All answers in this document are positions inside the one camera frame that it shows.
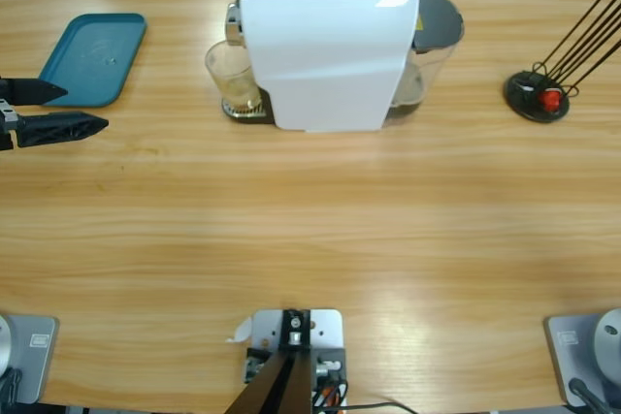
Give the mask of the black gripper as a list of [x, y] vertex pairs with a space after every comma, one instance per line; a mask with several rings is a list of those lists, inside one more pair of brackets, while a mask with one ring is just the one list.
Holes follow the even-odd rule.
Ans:
[[14, 106], [44, 105], [68, 94], [39, 79], [1, 79], [1, 150], [80, 141], [109, 125], [105, 118], [83, 111], [58, 111], [19, 118]]

